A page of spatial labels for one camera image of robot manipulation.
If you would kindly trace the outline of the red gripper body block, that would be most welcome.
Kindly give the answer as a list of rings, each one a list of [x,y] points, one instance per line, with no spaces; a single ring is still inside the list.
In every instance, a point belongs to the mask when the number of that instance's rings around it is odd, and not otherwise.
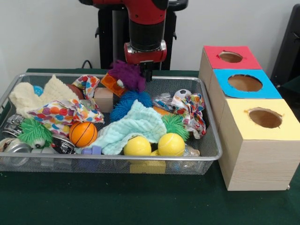
[[[130,43],[124,44],[124,54],[126,62],[129,64],[140,64],[152,61],[154,63],[163,62],[167,56],[167,46],[164,40],[161,41],[160,47],[154,51],[141,52],[134,49]]]

